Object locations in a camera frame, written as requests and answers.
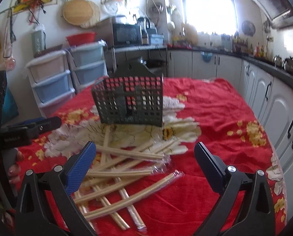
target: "hand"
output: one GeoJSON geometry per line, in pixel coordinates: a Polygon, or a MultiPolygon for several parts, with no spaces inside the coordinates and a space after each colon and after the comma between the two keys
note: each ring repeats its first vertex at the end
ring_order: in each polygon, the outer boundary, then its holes
{"type": "MultiPolygon", "coordinates": [[[[22,161],[24,159],[24,155],[21,152],[17,153],[17,159],[16,161],[22,161]]],[[[9,168],[8,176],[10,177],[10,184],[17,184],[20,182],[19,173],[21,171],[21,168],[18,164],[14,164],[9,168]]]]}

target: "countertop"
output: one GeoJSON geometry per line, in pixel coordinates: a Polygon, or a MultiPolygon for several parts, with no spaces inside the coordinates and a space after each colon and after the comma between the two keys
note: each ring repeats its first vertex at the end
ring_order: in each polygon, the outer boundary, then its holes
{"type": "Polygon", "coordinates": [[[227,51],[217,50],[217,49],[209,49],[205,47],[192,47],[189,48],[179,48],[179,47],[168,47],[168,50],[189,50],[189,51],[198,51],[198,52],[209,52],[209,53],[217,53],[217,54],[223,54],[223,55],[229,55],[234,57],[242,58],[257,67],[261,68],[262,70],[266,71],[270,75],[280,79],[282,82],[284,82],[286,85],[288,85],[293,90],[293,75],[289,74],[283,69],[276,68],[270,64],[267,64],[265,62],[262,62],[260,60],[257,60],[253,57],[240,55],[237,53],[231,53],[227,51]]]}

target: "microwave oven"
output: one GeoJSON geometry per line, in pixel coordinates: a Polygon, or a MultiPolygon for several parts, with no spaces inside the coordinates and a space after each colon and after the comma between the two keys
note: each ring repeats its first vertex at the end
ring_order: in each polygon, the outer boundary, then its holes
{"type": "Polygon", "coordinates": [[[104,40],[108,48],[142,45],[140,25],[129,25],[104,21],[99,22],[95,26],[94,31],[96,32],[96,39],[104,40]]]}

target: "silver screw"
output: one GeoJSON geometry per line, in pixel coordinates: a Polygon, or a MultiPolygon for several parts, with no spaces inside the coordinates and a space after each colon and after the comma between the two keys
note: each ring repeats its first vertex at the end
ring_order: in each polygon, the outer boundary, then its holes
{"type": "Polygon", "coordinates": [[[32,175],[33,174],[33,171],[32,170],[28,170],[28,171],[26,171],[26,173],[25,173],[27,176],[30,176],[30,175],[32,175]]]}
{"type": "Polygon", "coordinates": [[[60,165],[56,166],[56,167],[54,168],[54,171],[56,171],[56,172],[60,172],[60,171],[62,171],[62,166],[60,166],[60,165]]]}
{"type": "Polygon", "coordinates": [[[235,172],[236,171],[236,168],[234,166],[228,166],[227,169],[230,171],[230,172],[235,172]]]}
{"type": "Polygon", "coordinates": [[[262,170],[258,170],[257,173],[258,173],[258,175],[260,175],[260,176],[263,176],[263,175],[264,175],[264,172],[263,172],[262,170]]]}

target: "window pane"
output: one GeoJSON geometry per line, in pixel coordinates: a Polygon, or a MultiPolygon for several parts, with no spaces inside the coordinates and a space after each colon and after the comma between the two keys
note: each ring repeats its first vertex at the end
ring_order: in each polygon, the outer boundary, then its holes
{"type": "Polygon", "coordinates": [[[186,0],[187,23],[197,32],[234,35],[236,13],[231,0],[186,0]]]}

